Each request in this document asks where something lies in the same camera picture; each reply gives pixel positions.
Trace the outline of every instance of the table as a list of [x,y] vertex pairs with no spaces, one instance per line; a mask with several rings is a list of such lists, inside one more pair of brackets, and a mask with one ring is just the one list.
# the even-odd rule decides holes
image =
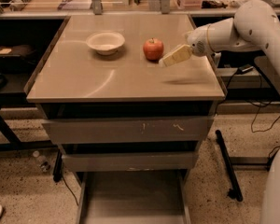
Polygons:
[[[145,58],[142,46],[157,37],[166,53],[185,43],[183,35],[192,29],[187,15],[73,15],[29,82],[27,100],[44,115],[50,140],[81,184],[81,206],[90,174],[101,182],[105,172],[180,170],[187,179],[225,93],[206,57],[160,68]],[[85,43],[106,30],[126,40],[110,56]],[[82,213],[81,207],[77,223]]]

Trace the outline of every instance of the red apple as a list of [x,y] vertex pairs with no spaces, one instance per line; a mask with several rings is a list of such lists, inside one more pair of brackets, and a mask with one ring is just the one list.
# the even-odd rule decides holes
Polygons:
[[151,38],[143,45],[143,52],[148,60],[156,61],[162,56],[164,45],[159,39]]

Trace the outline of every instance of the yellow sponge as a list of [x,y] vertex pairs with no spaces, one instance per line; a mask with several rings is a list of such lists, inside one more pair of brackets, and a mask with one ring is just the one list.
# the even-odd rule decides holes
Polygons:
[[181,63],[189,59],[191,55],[192,50],[189,45],[178,45],[159,60],[159,65],[161,67],[168,67],[176,63]]

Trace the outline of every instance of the white bowl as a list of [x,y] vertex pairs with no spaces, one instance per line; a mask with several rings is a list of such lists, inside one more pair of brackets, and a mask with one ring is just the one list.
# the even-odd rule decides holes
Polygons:
[[125,42],[122,34],[117,32],[99,32],[90,35],[86,43],[101,55],[112,55],[117,52]]

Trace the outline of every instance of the workbench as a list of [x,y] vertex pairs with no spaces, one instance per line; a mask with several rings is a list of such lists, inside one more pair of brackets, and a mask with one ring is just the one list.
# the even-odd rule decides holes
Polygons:
[[[142,46],[157,37],[168,52],[192,29],[187,15],[73,15],[36,68],[27,100],[81,185],[77,223],[190,223],[182,183],[225,93],[207,57],[161,68]],[[88,48],[110,30],[125,37],[117,53]]]

